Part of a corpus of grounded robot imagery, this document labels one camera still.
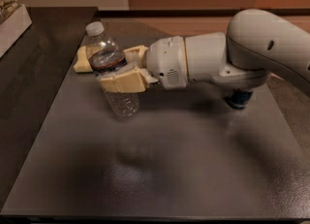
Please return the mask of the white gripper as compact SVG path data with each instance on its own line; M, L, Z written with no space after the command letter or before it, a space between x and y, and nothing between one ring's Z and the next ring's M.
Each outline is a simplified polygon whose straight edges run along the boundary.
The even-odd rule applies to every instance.
M188 84L185 42L180 36L160 39L149 48L135 46L124 50L129 63L137 62L146 69L134 68L127 72L99 79L100 86L112 93L140 93L158 81L166 90L185 88Z

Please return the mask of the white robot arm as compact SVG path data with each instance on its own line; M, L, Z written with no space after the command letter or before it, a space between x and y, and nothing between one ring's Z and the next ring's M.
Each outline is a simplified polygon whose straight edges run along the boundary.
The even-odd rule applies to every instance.
M136 93L158 82L166 90L190 82L250 90L274 74L310 94L310 34L263 10L245 10L227 32L160 39L127 50L133 65L100 78L106 91Z

